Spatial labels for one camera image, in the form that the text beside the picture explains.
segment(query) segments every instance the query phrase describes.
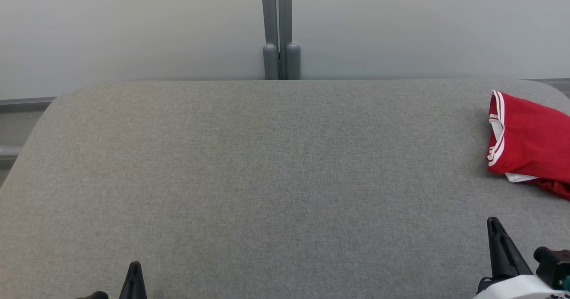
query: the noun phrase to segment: gray fabric surface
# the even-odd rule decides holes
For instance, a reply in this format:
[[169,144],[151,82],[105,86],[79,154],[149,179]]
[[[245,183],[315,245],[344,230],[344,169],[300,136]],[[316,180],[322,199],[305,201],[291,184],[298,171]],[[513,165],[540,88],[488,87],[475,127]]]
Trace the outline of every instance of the gray fabric surface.
[[0,190],[0,297],[471,298],[486,218],[531,268],[570,203],[486,171],[491,90],[531,81],[131,82],[44,113]]

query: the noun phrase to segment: white partition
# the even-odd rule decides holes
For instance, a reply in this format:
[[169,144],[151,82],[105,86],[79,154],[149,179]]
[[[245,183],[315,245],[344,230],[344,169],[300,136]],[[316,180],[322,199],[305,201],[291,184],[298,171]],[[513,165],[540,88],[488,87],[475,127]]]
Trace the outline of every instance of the white partition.
[[263,79],[261,0],[0,0],[0,100],[102,82]]
[[570,0],[293,0],[301,78],[570,77]]

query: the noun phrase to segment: folded red garment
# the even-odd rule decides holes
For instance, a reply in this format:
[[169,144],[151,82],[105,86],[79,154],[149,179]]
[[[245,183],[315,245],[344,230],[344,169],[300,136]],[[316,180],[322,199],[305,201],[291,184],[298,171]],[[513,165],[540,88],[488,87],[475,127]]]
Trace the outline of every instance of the folded red garment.
[[511,182],[535,184],[570,201],[570,117],[493,91],[489,171]]

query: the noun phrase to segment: gray vertical pole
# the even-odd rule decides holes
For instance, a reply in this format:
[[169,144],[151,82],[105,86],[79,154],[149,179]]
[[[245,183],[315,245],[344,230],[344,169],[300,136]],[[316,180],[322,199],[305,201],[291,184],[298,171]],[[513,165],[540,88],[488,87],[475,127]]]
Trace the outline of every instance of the gray vertical pole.
[[291,0],[279,0],[280,72],[282,80],[301,79],[301,48],[291,43]]
[[279,38],[277,37],[277,0],[262,0],[265,46],[263,64],[265,80],[279,79]]

